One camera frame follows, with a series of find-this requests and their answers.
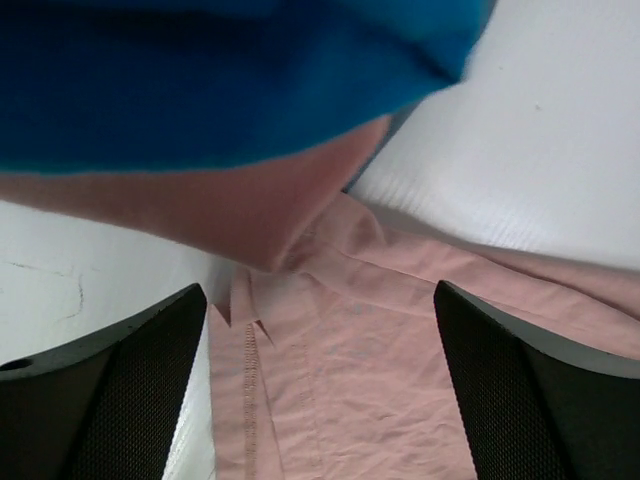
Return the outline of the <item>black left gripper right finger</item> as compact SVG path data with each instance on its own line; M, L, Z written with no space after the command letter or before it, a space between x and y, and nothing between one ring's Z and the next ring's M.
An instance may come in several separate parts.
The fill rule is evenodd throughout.
M639 363L441 281L437 326L480 479L639 476Z

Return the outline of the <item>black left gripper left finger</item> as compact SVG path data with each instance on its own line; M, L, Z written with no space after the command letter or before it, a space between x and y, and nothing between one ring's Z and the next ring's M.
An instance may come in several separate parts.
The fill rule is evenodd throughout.
M160 479L205 320L192 284L1 367L1 476Z

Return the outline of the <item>dusty pink graphic t-shirt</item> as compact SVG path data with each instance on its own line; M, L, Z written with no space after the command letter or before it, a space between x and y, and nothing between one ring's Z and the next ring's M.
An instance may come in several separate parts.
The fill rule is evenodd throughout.
M471 479L433 294L450 281L615 354L639 354L635 276L480 255L338 197L280 273L240 268L210 315L220 479Z

